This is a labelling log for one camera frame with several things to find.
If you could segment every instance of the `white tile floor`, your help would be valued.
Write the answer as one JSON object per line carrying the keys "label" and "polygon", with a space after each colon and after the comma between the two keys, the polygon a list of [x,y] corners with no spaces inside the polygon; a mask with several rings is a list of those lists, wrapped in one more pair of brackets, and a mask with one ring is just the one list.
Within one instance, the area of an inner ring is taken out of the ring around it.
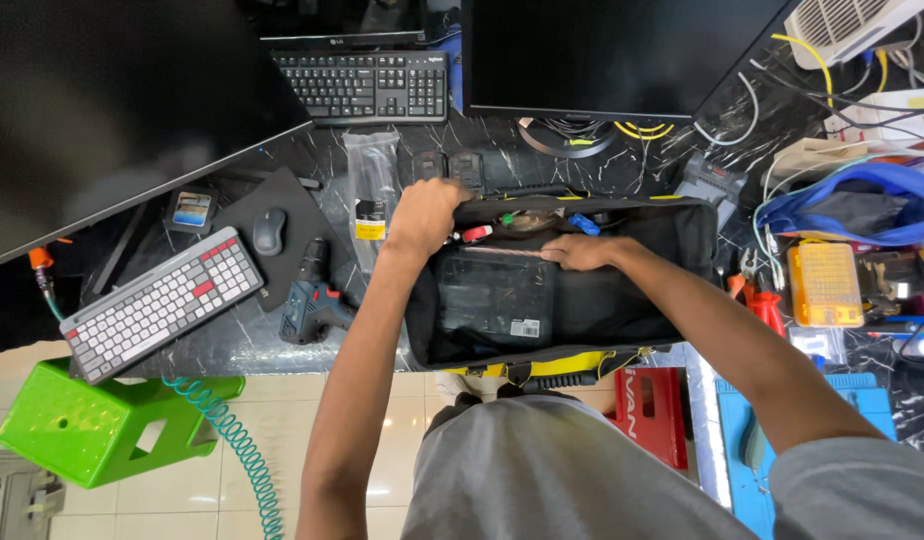
{"label": "white tile floor", "polygon": [[[64,343],[36,344],[0,354],[0,424],[38,360],[64,356]],[[500,378],[473,378],[469,386],[495,399]],[[280,507],[295,534],[299,482],[322,374],[250,376],[232,403],[272,470]],[[565,393],[597,410],[615,405],[611,377]],[[398,538],[412,495],[412,468],[432,416],[444,401],[434,374],[396,374],[386,410],[366,502],[371,540]],[[255,498],[242,466],[220,443],[208,457],[193,458],[90,491],[69,486],[65,509],[54,518],[50,540],[252,540],[262,539]]]}

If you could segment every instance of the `foot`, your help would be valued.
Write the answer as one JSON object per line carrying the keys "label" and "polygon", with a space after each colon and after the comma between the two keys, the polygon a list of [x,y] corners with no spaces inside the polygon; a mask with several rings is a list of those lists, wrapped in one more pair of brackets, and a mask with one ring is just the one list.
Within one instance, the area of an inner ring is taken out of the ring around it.
{"label": "foot", "polygon": [[445,404],[450,406],[456,404],[456,396],[462,392],[472,393],[472,390],[465,383],[464,376],[445,371],[435,372],[435,388],[439,391],[439,395],[442,396]]}

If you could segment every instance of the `computer mouse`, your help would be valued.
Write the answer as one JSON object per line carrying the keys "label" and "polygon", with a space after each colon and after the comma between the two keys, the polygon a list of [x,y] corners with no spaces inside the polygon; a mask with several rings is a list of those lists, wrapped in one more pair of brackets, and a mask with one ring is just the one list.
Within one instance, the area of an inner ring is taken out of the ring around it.
{"label": "computer mouse", "polygon": [[286,213],[280,208],[269,208],[255,218],[252,229],[252,246],[255,252],[273,257],[282,252],[282,234],[286,227]]}

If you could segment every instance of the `black monitor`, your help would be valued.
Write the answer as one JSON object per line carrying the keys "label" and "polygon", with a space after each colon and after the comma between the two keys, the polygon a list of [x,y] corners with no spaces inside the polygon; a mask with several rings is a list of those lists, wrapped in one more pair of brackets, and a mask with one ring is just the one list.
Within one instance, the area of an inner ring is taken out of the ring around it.
{"label": "black monitor", "polygon": [[271,46],[348,49],[426,40],[425,0],[237,0]]}
{"label": "black monitor", "polygon": [[690,122],[798,0],[463,0],[466,115]]}
{"label": "black monitor", "polygon": [[311,126],[231,0],[0,2],[0,263]]}

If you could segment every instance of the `black keyboard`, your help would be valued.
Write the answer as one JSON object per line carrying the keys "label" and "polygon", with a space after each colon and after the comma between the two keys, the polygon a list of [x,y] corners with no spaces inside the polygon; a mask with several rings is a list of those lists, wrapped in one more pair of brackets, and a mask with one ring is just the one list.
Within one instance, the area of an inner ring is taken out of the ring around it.
{"label": "black keyboard", "polygon": [[449,116],[443,52],[273,51],[272,58],[316,126],[438,124]]}

